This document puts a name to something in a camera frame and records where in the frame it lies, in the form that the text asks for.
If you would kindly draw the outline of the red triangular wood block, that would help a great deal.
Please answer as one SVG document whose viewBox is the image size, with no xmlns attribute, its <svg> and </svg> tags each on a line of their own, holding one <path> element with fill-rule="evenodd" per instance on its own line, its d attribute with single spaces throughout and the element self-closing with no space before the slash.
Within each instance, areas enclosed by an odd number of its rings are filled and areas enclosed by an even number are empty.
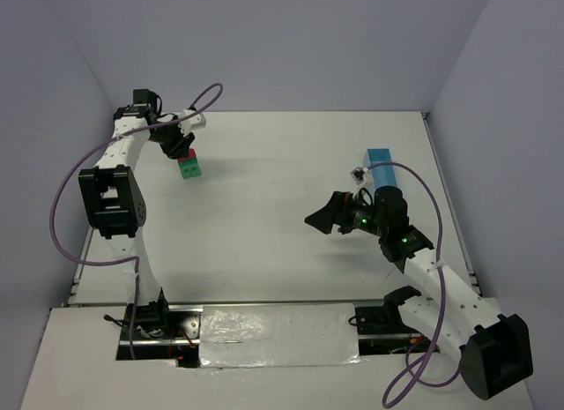
<svg viewBox="0 0 564 410">
<path fill-rule="evenodd" d="M 193 148 L 190 148 L 189 152 L 185 156 L 182 156 L 182 157 L 178 158 L 177 160 L 179 162 L 184 162 L 184 161 L 188 161 L 188 160 L 195 160 L 196 158 L 197 158 L 197 154 L 196 154 L 195 150 Z"/>
</svg>

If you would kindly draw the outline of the dark green rectangular block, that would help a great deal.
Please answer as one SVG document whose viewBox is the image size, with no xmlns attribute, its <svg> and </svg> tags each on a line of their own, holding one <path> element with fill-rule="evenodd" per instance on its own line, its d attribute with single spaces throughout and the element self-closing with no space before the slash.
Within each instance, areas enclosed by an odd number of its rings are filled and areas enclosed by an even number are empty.
<svg viewBox="0 0 564 410">
<path fill-rule="evenodd" d="M 177 160 L 177 163 L 181 168 L 198 166 L 197 158 L 180 158 Z"/>
</svg>

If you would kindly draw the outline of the light green rectangular block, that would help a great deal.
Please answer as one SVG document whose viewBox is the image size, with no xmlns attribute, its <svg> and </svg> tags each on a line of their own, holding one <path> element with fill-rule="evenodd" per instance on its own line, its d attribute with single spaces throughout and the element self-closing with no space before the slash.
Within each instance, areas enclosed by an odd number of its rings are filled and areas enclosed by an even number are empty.
<svg viewBox="0 0 564 410">
<path fill-rule="evenodd" d="M 179 164 L 179 169 L 184 180 L 202 175 L 201 168 L 197 162 L 181 162 Z"/>
</svg>

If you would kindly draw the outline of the blue plastic box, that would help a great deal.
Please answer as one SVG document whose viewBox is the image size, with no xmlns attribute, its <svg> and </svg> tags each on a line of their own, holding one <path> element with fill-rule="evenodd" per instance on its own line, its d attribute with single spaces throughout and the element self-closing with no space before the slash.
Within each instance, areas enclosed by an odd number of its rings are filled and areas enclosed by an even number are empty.
<svg viewBox="0 0 564 410">
<path fill-rule="evenodd" d="M 392 162 L 392 156 L 389 148 L 368 148 L 363 165 L 368 168 L 375 164 L 383 162 Z M 378 167 L 370 170 L 374 178 L 374 185 L 371 187 L 371 192 L 374 193 L 378 188 L 383 186 L 397 187 L 397 178 L 393 165 L 379 165 Z"/>
</svg>

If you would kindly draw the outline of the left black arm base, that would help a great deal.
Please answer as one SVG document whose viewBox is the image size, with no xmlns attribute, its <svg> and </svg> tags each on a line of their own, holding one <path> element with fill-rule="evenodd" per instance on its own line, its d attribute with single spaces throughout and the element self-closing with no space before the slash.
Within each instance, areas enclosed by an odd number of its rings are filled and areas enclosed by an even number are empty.
<svg viewBox="0 0 564 410">
<path fill-rule="evenodd" d="M 170 360 L 181 368 L 200 366 L 199 345 L 203 310 L 171 305 L 161 314 L 138 309 L 135 327 L 129 328 L 132 307 L 122 317 L 103 319 L 118 327 L 118 361 Z"/>
</svg>

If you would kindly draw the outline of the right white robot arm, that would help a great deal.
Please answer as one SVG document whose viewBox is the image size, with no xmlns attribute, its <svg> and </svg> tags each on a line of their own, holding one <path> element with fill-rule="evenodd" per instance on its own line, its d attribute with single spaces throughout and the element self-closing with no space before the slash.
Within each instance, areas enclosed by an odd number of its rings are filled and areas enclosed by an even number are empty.
<svg viewBox="0 0 564 410">
<path fill-rule="evenodd" d="M 399 188 L 377 189 L 371 203 L 336 191 L 304 221 L 326 235 L 336 227 L 377 236 L 382 254 L 412 282 L 386 295 L 393 315 L 433 339 L 475 396 L 488 400 L 532 375 L 525 321 L 504 316 L 437 257 L 437 246 L 410 223 Z"/>
</svg>

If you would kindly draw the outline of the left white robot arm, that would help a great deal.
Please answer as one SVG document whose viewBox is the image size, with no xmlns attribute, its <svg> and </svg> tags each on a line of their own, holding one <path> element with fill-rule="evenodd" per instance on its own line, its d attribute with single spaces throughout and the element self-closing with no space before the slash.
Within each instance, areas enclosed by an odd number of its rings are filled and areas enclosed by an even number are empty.
<svg viewBox="0 0 564 410">
<path fill-rule="evenodd" d="M 149 141 L 171 160 L 188 158 L 195 140 L 190 122 L 178 116 L 165 118 L 163 128 L 153 128 L 162 116 L 162 100 L 149 89 L 135 89 L 133 102 L 114 113 L 113 143 L 94 165 L 82 169 L 78 183 L 90 226 L 105 240 L 118 262 L 126 286 L 126 302 L 140 309 L 156 307 L 164 293 L 155 279 L 146 253 L 143 225 L 145 199 L 134 176 L 140 153 Z"/>
</svg>

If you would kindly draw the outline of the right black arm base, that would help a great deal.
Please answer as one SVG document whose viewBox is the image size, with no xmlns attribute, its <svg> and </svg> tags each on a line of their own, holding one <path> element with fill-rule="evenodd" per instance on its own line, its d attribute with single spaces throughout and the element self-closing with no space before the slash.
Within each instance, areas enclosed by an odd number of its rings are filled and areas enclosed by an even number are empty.
<svg viewBox="0 0 564 410">
<path fill-rule="evenodd" d="M 403 324 L 399 307 L 421 297 L 413 287 L 401 287 L 384 296 L 377 305 L 356 306 L 348 324 L 356 328 L 360 355 L 405 354 L 410 346 L 424 353 L 429 345 L 420 332 Z"/>
</svg>

